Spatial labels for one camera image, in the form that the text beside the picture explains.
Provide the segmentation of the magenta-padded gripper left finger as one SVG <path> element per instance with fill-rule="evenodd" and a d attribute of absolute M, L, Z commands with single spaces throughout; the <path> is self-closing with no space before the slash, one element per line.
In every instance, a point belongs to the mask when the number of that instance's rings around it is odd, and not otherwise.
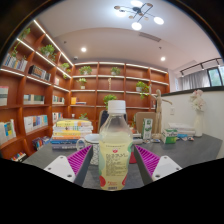
<path fill-rule="evenodd" d="M 90 145 L 69 156 L 58 156 L 45 168 L 45 171 L 81 186 L 92 156 L 93 146 Z"/>

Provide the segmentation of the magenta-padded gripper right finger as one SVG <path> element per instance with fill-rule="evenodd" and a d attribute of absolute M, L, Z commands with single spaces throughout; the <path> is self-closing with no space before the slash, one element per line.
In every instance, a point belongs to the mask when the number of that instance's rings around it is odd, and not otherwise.
<path fill-rule="evenodd" d="M 145 185 L 181 170 L 169 156 L 158 156 L 138 145 L 134 146 L 134 157 Z"/>

